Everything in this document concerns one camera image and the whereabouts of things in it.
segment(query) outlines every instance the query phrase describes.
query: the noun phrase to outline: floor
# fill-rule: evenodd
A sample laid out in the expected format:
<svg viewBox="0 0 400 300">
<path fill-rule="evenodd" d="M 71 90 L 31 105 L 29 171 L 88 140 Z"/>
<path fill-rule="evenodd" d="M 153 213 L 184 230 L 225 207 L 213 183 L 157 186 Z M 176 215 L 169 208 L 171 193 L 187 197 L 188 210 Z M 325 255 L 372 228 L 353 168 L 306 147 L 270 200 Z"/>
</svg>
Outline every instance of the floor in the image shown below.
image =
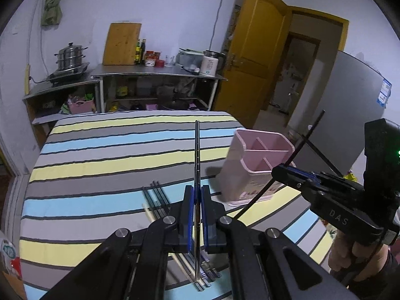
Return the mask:
<svg viewBox="0 0 400 300">
<path fill-rule="evenodd" d="M 288 136 L 288 129 L 285 127 L 287 115 L 282 114 L 277 108 L 269 106 L 268 110 L 260 110 L 253 129 L 259 131 L 278 132 Z"/>
</svg>

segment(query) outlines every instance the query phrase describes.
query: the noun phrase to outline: blue stripe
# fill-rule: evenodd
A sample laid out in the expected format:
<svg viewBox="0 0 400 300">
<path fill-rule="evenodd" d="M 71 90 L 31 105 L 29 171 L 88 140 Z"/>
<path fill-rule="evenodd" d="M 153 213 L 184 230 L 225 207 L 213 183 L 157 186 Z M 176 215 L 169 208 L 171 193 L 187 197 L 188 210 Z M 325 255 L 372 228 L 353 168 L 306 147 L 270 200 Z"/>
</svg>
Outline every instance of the blue stripe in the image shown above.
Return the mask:
<svg viewBox="0 0 400 300">
<path fill-rule="evenodd" d="M 202 185 L 209 185 L 210 192 L 215 193 L 213 180 L 202 179 Z M 172 203 L 183 200 L 186 185 L 194 181 L 173 184 L 163 187 Z M 26 199 L 23 203 L 22 216 L 55 217 L 55 216 L 89 216 L 138 210 L 146 204 L 141 191 L 131 191 L 120 194 L 95 196 L 66 197 L 53 199 Z"/>
<path fill-rule="evenodd" d="M 288 229 L 285 230 L 284 234 L 292 241 L 297 242 L 300 237 L 307 232 L 307 230 L 317 220 L 317 215 L 308 210 L 300 218 L 298 218 Z M 215 282 L 211 283 L 211 286 L 206 288 L 202 292 L 198 292 L 196 288 L 191 285 L 183 285 L 170 289 L 164 292 L 165 299 L 198 299 L 198 300 L 210 300 L 220 297 L 225 293 L 231 291 L 231 278 L 229 269 L 224 269 L 220 272 L 221 277 Z M 46 292 L 40 289 L 35 289 L 26 284 L 25 292 L 28 300 L 39 300 Z"/>
<path fill-rule="evenodd" d="M 25 293 L 28 300 L 39 300 L 47 293 L 47 291 L 36 289 L 35 287 L 31 287 L 27 284 L 23 284 L 23 287 L 25 288 Z"/>
<path fill-rule="evenodd" d="M 287 228 L 283 233 L 292 242 L 296 243 L 307 230 L 316 222 L 318 216 L 312 213 L 309 209 L 300 216 L 289 228 Z"/>
<path fill-rule="evenodd" d="M 233 136 L 237 128 L 205 129 L 200 131 L 201 138 L 213 138 L 220 136 Z M 194 139 L 195 131 L 160 131 L 150 133 L 132 133 L 127 135 L 94 137 L 90 139 L 78 139 L 66 142 L 45 144 L 41 154 L 61 152 L 68 150 L 81 150 L 86 148 L 100 148 L 121 144 L 155 142 L 169 139 L 186 140 Z"/>
</svg>

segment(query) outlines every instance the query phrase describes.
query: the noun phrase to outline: bottle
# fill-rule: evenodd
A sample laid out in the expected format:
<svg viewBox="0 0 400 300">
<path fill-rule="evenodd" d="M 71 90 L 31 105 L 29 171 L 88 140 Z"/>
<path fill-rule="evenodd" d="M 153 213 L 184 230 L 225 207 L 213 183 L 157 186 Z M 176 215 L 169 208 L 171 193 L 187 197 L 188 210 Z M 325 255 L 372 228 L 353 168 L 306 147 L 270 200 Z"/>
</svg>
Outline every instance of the bottle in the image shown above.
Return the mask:
<svg viewBox="0 0 400 300">
<path fill-rule="evenodd" d="M 137 40 L 136 51 L 135 51 L 135 64 L 141 63 L 141 40 Z"/>
<path fill-rule="evenodd" d="M 140 64 L 144 64 L 145 63 L 145 49 L 146 49 L 146 40 L 142 40 L 141 41 L 141 46 L 140 46 Z"/>
</svg>

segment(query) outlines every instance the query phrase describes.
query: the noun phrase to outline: screw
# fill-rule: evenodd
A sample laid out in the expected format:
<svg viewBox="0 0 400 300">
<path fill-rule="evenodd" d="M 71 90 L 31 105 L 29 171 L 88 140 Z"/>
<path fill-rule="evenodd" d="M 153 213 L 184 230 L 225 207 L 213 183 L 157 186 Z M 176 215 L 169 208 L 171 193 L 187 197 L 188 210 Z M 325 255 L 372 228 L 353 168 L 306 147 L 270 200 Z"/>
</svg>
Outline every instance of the screw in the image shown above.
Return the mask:
<svg viewBox="0 0 400 300">
<path fill-rule="evenodd" d="M 279 230 L 278 229 L 275 229 L 275 228 L 269 228 L 269 229 L 267 229 L 267 235 L 268 235 L 268 237 L 271 237 L 271 238 L 278 238 L 279 237 L 279 235 L 280 235 L 281 233 L 279 232 Z"/>
<path fill-rule="evenodd" d="M 175 222 L 175 217 L 173 217 L 172 215 L 167 215 L 163 218 L 163 221 L 166 224 L 173 224 Z"/>
<path fill-rule="evenodd" d="M 128 233 L 129 233 L 128 229 L 125 228 L 119 228 L 117 231 L 115 231 L 115 235 L 119 238 L 126 237 Z"/>
<path fill-rule="evenodd" d="M 230 224 L 232 222 L 232 218 L 230 216 L 221 216 L 219 218 L 219 222 L 221 222 L 222 224 Z"/>
</svg>

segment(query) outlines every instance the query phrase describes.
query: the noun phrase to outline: human hand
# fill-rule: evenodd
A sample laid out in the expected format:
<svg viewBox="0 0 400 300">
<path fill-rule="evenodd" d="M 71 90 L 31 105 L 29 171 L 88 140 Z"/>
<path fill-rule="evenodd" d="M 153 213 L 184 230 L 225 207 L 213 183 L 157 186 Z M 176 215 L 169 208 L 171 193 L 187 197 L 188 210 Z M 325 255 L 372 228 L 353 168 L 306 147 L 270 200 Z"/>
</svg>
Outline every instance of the human hand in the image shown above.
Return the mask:
<svg viewBox="0 0 400 300">
<path fill-rule="evenodd" d="M 351 244 L 349 244 L 345 234 L 341 231 L 338 231 L 337 236 L 333 241 L 331 253 L 328 259 L 328 265 L 334 271 L 340 271 L 342 268 L 346 269 L 351 264 L 350 250 L 354 256 L 358 258 L 365 258 L 365 260 L 367 260 L 376 246 L 376 244 L 372 244 L 366 247 L 355 242 L 351 249 Z M 368 265 L 354 278 L 354 281 L 363 281 L 378 274 L 386 263 L 388 251 L 388 246 L 382 245 L 370 260 Z"/>
</svg>

